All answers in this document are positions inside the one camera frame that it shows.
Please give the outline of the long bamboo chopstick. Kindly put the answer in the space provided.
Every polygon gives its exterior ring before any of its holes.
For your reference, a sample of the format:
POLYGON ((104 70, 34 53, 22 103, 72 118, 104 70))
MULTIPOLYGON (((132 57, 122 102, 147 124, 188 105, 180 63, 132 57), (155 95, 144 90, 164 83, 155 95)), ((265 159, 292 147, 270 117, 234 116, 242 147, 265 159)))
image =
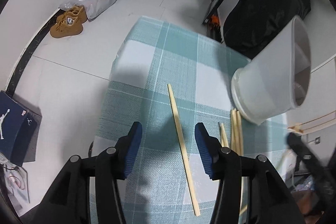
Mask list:
POLYGON ((193 183, 193 177, 190 169, 190 164, 189 164, 189 158, 187 155, 187 149, 185 145, 185 140, 183 137, 183 130, 182 130, 182 125, 181 121, 179 118, 179 113, 178 113, 178 108, 176 104, 176 100, 174 97, 173 89, 171 84, 167 84, 167 89, 168 89, 168 94, 169 94, 169 100, 170 100, 170 105, 171 105, 171 111, 175 123, 175 128, 177 131, 177 136, 178 136, 178 141, 179 141, 179 146, 181 150, 181 155, 182 155, 182 160, 183 160, 183 165, 185 168, 185 174, 186 174, 186 180, 187 180, 187 185, 189 188, 189 194, 191 198, 191 204, 193 206, 193 211, 194 215, 196 217, 199 217, 201 215, 201 211, 199 209, 199 204, 197 201, 197 196, 195 193, 195 188, 194 188, 194 183, 193 183))

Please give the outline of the white utensil holder cup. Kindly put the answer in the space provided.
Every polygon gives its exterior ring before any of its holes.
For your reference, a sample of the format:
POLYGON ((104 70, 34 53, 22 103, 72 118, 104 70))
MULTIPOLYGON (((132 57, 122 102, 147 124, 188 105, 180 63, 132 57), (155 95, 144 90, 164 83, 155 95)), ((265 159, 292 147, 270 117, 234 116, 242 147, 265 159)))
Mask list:
POLYGON ((231 93, 242 117, 260 125, 300 107, 310 84, 311 51, 299 16, 243 68, 234 73, 231 93))

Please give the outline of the short bamboo chopstick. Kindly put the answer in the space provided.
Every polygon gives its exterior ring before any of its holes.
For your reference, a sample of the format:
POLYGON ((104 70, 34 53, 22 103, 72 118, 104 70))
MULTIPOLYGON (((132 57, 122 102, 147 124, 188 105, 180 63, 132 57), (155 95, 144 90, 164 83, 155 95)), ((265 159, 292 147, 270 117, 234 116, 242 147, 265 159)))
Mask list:
POLYGON ((229 143, 228 143, 228 139, 227 139, 227 134, 224 128, 224 124, 220 123, 219 124, 219 128, 220 128, 220 143, 222 145, 222 147, 230 147, 229 143))

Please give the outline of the bamboo chopstick beside cup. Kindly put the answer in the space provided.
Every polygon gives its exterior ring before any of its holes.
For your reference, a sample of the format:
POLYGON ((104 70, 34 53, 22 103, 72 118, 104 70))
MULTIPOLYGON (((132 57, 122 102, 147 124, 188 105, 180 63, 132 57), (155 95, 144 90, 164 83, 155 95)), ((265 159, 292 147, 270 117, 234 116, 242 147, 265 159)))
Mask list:
POLYGON ((242 118, 240 111, 236 112, 236 136, 237 136, 237 149, 240 156, 244 155, 244 140, 243 140, 243 131, 242 131, 242 118))
POLYGON ((236 109, 231 110, 231 149, 237 153, 236 146, 236 109))

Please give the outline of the teal plaid tablecloth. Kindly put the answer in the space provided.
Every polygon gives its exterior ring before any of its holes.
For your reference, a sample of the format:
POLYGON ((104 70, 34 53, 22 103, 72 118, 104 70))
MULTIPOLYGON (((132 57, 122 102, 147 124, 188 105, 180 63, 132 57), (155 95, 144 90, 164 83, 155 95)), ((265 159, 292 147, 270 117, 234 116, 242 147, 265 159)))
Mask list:
POLYGON ((127 223, 209 223, 218 182, 205 174, 194 128, 211 136, 231 129, 230 82, 248 64, 218 42, 160 20, 141 17, 127 34, 110 74, 93 154, 142 124, 131 174, 118 182, 127 223), (176 100, 201 215, 194 215, 167 84, 176 100))

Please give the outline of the brown shoe rear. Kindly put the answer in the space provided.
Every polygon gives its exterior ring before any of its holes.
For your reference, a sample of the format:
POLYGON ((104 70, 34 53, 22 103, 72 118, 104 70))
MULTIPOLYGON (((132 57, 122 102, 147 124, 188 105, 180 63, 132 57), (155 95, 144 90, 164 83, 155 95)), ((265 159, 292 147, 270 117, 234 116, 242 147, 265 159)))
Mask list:
POLYGON ((68 15, 73 16, 73 17, 78 17, 81 23, 85 23, 88 20, 84 6, 74 5, 72 8, 63 12, 61 15, 59 15, 56 19, 56 23, 61 22, 68 15))

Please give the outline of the grey plastic parcel bag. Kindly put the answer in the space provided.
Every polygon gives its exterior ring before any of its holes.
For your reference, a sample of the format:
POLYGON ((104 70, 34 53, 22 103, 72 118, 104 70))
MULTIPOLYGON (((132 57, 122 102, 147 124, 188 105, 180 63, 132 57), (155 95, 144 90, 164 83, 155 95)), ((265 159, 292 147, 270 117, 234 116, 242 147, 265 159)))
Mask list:
POLYGON ((66 0, 60 4, 59 9, 66 11, 74 6, 83 6, 89 20, 98 17, 110 8, 117 0, 66 0))

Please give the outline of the black backpack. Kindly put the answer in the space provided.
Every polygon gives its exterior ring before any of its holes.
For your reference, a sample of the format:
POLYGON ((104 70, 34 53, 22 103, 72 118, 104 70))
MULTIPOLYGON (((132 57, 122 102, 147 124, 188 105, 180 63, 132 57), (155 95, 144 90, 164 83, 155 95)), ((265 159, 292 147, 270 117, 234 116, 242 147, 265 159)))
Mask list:
POLYGON ((253 59, 294 16, 310 11, 310 0, 239 0, 224 22, 224 42, 253 59))

